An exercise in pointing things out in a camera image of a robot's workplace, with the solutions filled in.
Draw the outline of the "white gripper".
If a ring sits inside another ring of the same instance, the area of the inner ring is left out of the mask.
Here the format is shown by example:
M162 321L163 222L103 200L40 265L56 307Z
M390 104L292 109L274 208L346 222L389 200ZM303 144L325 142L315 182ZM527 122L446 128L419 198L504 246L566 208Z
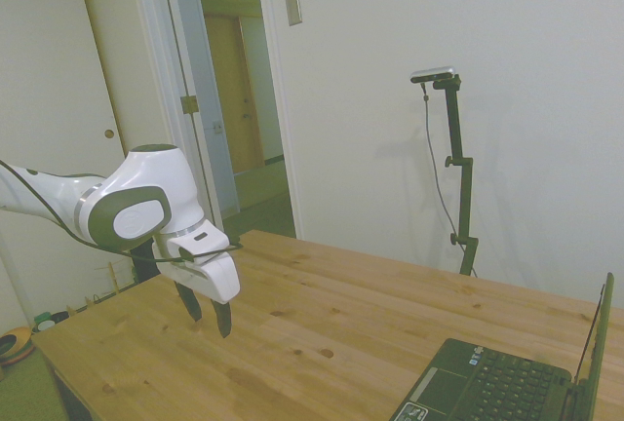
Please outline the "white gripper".
M186 311L194 322L202 319L202 309L194 291L212 300L218 331L222 338L230 335L232 314L229 301L240 291L233 258L221 252L229 246L227 236L219 230L195 230L184 235L156 235L154 256L159 271L175 281L175 287Z

